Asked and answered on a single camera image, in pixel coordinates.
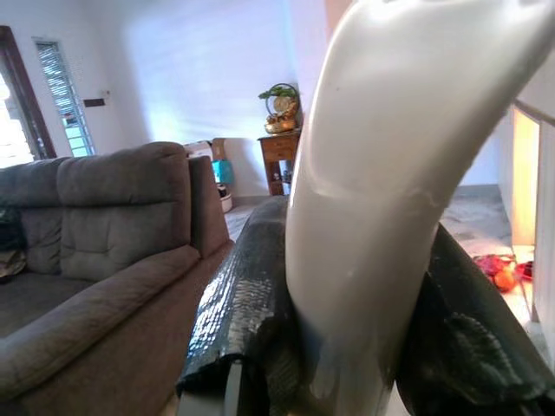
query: wooden side table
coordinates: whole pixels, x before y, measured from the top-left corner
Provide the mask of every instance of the wooden side table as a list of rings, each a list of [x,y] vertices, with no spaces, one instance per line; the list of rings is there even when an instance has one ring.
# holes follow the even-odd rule
[[[261,137],[260,146],[270,195],[288,195],[301,130]]]

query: gray sofa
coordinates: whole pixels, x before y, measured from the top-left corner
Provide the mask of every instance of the gray sofa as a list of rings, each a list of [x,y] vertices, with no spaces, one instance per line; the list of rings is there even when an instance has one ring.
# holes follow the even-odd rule
[[[208,158],[152,143],[0,170],[27,268],[0,285],[0,414],[156,415],[232,247]]]

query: white curved object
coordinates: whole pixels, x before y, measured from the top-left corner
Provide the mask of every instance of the white curved object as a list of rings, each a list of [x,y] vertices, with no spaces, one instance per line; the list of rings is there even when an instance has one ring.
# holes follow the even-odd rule
[[[437,222],[552,35],[551,0],[362,0],[340,23],[286,232],[334,414],[382,414]]]

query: window louver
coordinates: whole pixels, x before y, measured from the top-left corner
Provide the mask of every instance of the window louver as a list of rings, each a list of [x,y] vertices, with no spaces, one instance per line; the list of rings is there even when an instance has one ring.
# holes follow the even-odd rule
[[[36,47],[42,71],[46,75],[46,81],[68,137],[71,152],[74,156],[95,154],[82,107],[63,62],[58,43],[36,41]]]

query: wooden door frame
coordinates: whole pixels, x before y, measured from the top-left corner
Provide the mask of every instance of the wooden door frame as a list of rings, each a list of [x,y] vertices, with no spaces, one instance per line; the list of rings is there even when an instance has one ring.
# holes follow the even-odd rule
[[[9,26],[0,26],[0,49],[6,57],[8,71],[14,82],[14,93],[23,108],[23,116],[31,125],[32,138],[35,148],[38,149],[41,159],[52,159],[56,157],[56,151],[52,145],[49,131],[42,117],[41,108],[35,97],[23,59],[17,48],[16,38]]]

